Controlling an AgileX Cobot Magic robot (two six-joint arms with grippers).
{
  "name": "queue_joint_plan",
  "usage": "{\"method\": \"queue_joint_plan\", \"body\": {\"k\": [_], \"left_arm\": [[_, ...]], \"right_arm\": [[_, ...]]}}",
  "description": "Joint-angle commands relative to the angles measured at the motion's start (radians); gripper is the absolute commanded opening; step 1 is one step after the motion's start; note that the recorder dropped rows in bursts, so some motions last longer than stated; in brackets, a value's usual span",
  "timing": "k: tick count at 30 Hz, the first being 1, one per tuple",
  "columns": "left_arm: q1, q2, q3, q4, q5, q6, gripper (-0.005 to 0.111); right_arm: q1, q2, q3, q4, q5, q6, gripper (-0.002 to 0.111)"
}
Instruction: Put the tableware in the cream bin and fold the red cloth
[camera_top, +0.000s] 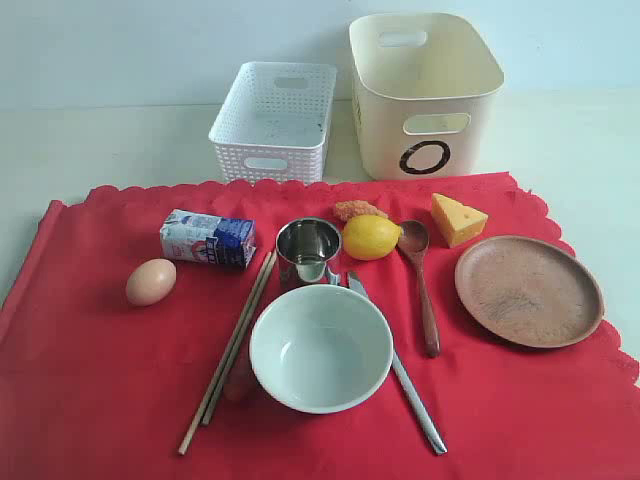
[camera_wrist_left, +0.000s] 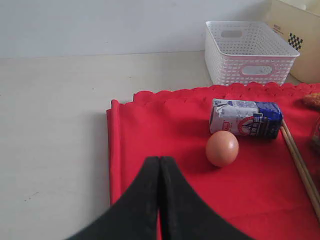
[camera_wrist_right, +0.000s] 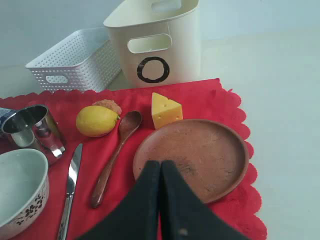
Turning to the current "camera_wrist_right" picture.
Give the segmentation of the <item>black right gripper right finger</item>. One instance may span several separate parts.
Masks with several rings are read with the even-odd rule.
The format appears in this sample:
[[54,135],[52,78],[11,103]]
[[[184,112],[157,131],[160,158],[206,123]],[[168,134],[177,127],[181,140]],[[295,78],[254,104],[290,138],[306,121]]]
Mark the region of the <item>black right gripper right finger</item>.
[[247,239],[202,203],[171,160],[161,164],[159,203],[163,240]]

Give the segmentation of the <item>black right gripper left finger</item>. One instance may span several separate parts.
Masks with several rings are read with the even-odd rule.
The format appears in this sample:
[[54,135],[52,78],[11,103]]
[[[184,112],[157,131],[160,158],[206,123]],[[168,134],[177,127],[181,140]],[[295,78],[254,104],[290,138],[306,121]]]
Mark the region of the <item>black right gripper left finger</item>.
[[79,240],[156,240],[160,163],[147,161],[133,188]]

